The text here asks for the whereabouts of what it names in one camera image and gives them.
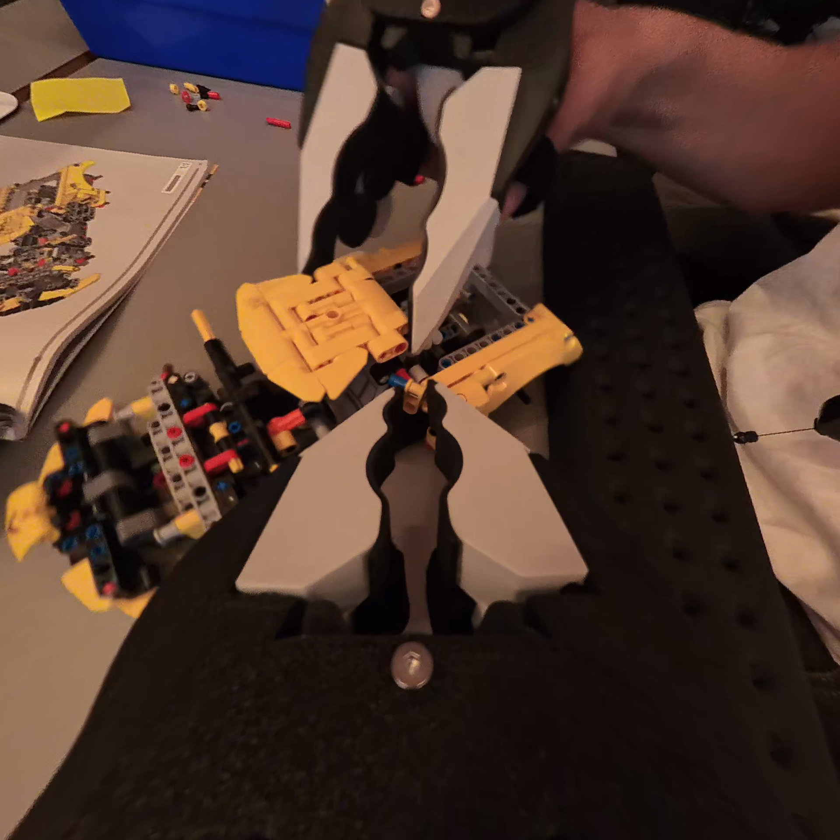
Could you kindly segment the scattered small toy brick pieces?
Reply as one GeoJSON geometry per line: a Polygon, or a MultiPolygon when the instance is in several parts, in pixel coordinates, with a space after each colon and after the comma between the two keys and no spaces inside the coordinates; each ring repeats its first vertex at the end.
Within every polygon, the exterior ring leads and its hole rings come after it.
{"type": "Polygon", "coordinates": [[[206,112],[211,102],[220,102],[221,94],[213,88],[197,85],[190,81],[181,84],[169,82],[167,85],[170,93],[178,97],[188,112],[206,112]]]}

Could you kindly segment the blue storage bin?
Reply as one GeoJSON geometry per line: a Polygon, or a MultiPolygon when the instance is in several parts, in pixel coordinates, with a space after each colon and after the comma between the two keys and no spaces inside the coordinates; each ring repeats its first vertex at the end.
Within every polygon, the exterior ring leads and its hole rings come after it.
{"type": "Polygon", "coordinates": [[[301,91],[324,1],[63,1],[99,58],[301,91]]]}

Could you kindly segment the person's right forearm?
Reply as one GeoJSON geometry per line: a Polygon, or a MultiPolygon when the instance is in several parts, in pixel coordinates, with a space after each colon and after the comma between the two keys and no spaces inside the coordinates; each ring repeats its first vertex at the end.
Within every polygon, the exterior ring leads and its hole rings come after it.
{"type": "Polygon", "coordinates": [[[721,194],[755,211],[838,207],[838,37],[741,38],[733,62],[721,194]]]}

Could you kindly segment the person's right hand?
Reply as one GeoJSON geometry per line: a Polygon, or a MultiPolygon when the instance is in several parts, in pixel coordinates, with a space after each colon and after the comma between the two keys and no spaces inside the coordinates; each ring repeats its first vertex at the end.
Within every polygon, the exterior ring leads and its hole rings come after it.
{"type": "Polygon", "coordinates": [[[547,137],[557,151],[585,140],[613,145],[725,203],[715,168],[698,162],[690,118],[707,105],[703,80],[731,36],[718,24],[664,8],[576,2],[569,76],[547,137]]]}

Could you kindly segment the open instruction booklet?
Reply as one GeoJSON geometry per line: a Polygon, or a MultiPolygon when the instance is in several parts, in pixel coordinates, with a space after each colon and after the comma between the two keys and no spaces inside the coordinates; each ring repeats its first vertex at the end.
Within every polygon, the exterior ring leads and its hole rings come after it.
{"type": "Polygon", "coordinates": [[[58,379],[131,292],[207,161],[3,136],[1,436],[28,435],[58,379]]]}

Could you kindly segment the yellow paper piece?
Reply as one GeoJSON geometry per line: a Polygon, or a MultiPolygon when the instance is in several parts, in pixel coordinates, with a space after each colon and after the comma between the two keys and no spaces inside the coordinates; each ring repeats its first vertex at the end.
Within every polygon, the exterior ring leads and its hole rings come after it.
{"type": "Polygon", "coordinates": [[[53,78],[33,81],[29,100],[38,122],[68,113],[115,114],[131,108],[122,78],[53,78]]]}

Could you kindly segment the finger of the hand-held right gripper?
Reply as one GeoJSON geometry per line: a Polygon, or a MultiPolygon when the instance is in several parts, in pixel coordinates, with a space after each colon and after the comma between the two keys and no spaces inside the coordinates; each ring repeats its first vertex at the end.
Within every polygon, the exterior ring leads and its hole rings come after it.
{"type": "Polygon", "coordinates": [[[441,154],[437,201],[425,223],[425,257],[412,287],[412,352],[426,348],[474,266],[486,266],[499,222],[494,182],[522,71],[420,66],[421,116],[441,154]]]}
{"type": "Polygon", "coordinates": [[[347,159],[351,141],[370,117],[379,86],[363,48],[333,50],[301,145],[297,267],[311,274],[333,261],[340,221],[356,181],[347,159]]]}

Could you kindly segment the yellow toy brick car model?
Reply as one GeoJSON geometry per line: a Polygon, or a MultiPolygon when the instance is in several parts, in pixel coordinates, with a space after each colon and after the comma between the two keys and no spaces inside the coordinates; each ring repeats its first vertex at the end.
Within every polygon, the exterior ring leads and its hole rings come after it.
{"type": "Polygon", "coordinates": [[[17,562],[46,544],[87,609],[137,617],[168,575],[168,546],[199,540],[263,479],[390,386],[393,373],[448,387],[487,415],[543,373],[582,355],[572,330],[485,268],[469,273],[432,345],[411,354],[415,243],[356,253],[244,284],[238,328],[253,362],[236,364],[199,310],[192,319],[217,387],[167,364],[141,399],[102,398],[59,420],[36,480],[7,498],[17,562]]]}

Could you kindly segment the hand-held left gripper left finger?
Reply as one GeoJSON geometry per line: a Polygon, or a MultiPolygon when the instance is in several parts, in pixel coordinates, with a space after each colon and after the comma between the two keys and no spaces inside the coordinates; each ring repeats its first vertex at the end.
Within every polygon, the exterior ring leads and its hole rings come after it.
{"type": "Polygon", "coordinates": [[[239,592],[366,601],[401,586],[383,492],[400,412],[401,393],[389,388],[303,453],[238,575],[239,592]]]}

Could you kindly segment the black dimpled chair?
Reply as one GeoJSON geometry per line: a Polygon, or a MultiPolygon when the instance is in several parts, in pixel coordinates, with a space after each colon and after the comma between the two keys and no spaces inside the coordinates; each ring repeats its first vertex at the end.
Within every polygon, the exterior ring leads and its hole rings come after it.
{"type": "Polygon", "coordinates": [[[838,838],[820,690],[838,688],[776,580],[653,173],[560,157],[543,222],[543,295],[583,346],[549,376],[549,445],[643,546],[719,668],[794,838],[838,838]]]}

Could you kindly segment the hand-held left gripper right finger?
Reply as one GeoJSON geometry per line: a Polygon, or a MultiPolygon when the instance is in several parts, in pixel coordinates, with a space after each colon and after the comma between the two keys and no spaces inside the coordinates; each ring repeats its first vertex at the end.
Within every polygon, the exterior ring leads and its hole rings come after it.
{"type": "Polygon", "coordinates": [[[528,447],[444,385],[431,384],[426,399],[455,586],[489,607],[582,583],[587,565],[528,447]]]}

